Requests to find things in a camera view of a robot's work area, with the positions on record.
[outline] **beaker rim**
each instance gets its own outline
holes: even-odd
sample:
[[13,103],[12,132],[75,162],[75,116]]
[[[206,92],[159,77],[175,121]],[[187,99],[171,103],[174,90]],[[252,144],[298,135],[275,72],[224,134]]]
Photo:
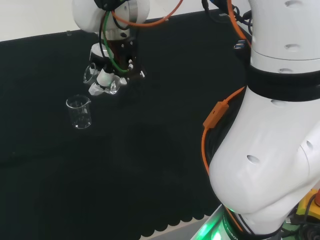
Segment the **beaker rim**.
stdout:
[[[82,106],[77,106],[77,107],[70,106],[70,104],[68,103],[68,101],[70,101],[71,99],[76,98],[76,97],[78,97],[78,98],[79,98],[79,97],[80,97],[80,98],[84,98],[84,99],[86,100],[86,103],[83,104]],[[88,98],[88,97],[85,96],[85,95],[80,95],[80,94],[71,96],[71,97],[69,97],[69,98],[65,101],[66,106],[67,106],[68,108],[70,108],[70,109],[82,109],[85,105],[87,105],[87,104],[89,104],[89,103],[91,103],[90,98]]]
[[91,79],[94,77],[94,74],[92,74],[92,76],[90,77],[90,79],[86,79],[86,72],[89,71],[89,69],[93,67],[93,71],[96,72],[97,71],[97,67],[96,64],[94,62],[90,63],[89,66],[86,67],[85,71],[84,71],[84,75],[83,75],[83,83],[87,84],[91,81]]

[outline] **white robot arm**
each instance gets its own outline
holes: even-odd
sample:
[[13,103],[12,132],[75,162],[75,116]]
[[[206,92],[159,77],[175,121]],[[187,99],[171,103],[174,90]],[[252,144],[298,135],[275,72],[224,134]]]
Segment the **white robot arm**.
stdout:
[[[72,2],[75,22],[87,32],[100,31],[106,12],[96,1]],[[219,226],[222,240],[269,239],[320,180],[320,1],[249,1],[254,31],[248,87],[209,171],[213,190],[227,209]],[[226,0],[213,2],[226,9]],[[149,8],[149,0],[129,0],[115,13],[143,23]],[[106,35],[117,42],[130,33],[110,15]],[[98,43],[91,55],[102,58]],[[90,82],[91,94],[108,92],[99,88],[108,88],[114,78],[124,83],[126,76],[115,76],[114,71],[99,71]],[[226,221],[236,226],[235,232]]]
[[[100,29],[101,22],[105,17],[106,11],[99,8],[98,5],[108,6],[116,2],[118,1],[72,0],[74,21],[80,29],[99,35],[99,32],[102,31]],[[120,2],[121,4],[116,9],[110,9],[111,11],[114,10],[115,14],[120,18],[137,24],[143,23],[147,19],[150,11],[149,0]],[[84,75],[84,83],[90,86],[89,93],[92,96],[99,96],[103,93],[114,95],[121,86],[127,85],[130,79],[145,77],[145,73],[137,62],[136,39],[131,36],[127,25],[122,22],[116,22],[112,14],[109,13],[104,34],[107,41],[112,43],[113,49],[122,53],[118,59],[118,64],[121,64],[122,68],[119,68],[123,71],[119,71],[119,68],[112,64],[111,60],[115,57],[112,49],[108,52],[105,44],[94,44],[90,53],[91,64]]]

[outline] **empty beaker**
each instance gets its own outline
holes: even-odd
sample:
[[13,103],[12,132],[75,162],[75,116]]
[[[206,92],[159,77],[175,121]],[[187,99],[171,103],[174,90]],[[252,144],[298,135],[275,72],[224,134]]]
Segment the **empty beaker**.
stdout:
[[96,82],[98,75],[99,71],[96,68],[96,64],[93,62],[90,63],[90,65],[84,71],[83,83],[91,86]]
[[84,95],[75,95],[66,100],[71,124],[75,129],[86,129],[92,123],[90,99]]

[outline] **table surface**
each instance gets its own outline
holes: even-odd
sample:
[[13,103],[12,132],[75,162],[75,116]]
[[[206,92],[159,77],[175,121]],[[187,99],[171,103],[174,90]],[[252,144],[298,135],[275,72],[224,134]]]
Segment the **table surface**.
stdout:
[[201,158],[202,123],[244,85],[229,24],[203,12],[139,34],[148,73],[125,95],[91,98],[72,129],[95,34],[0,43],[0,238],[137,240],[210,216],[219,205]]

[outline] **green cable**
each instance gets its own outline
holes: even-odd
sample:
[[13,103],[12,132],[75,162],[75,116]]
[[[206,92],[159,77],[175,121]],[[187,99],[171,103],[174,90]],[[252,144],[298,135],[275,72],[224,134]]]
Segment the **green cable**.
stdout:
[[106,51],[107,51],[108,54],[109,54],[109,58],[110,58],[110,60],[111,60],[112,65],[113,65],[120,73],[127,73],[128,70],[123,70],[123,69],[121,69],[121,68],[118,66],[118,64],[115,62],[114,58],[111,57],[111,51],[110,51],[110,48],[109,48],[109,45],[108,45],[108,42],[107,42],[107,39],[106,39],[106,34],[105,34],[109,15],[110,15],[110,12],[108,11],[108,12],[106,13],[106,15],[105,15],[105,18],[104,18],[104,24],[103,24],[103,32],[104,32],[104,34],[102,34],[102,35],[103,35],[103,40],[104,40],[104,45],[105,45]]

